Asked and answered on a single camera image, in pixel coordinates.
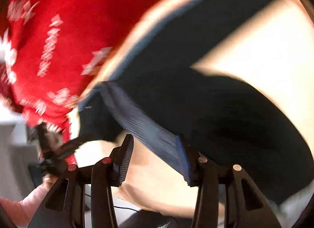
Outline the person's left hand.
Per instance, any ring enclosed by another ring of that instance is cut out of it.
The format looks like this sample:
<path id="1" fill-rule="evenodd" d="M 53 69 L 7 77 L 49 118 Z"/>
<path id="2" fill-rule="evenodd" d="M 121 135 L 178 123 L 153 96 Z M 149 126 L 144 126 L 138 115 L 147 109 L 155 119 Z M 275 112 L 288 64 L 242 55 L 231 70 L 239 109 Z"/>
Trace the person's left hand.
<path id="1" fill-rule="evenodd" d="M 54 183 L 56 183 L 56 181 L 58 180 L 58 176 L 54 176 L 52 174 L 46 174 L 43 177 L 43 185 L 50 190 L 52 188 L 52 186 L 54 185 Z"/>

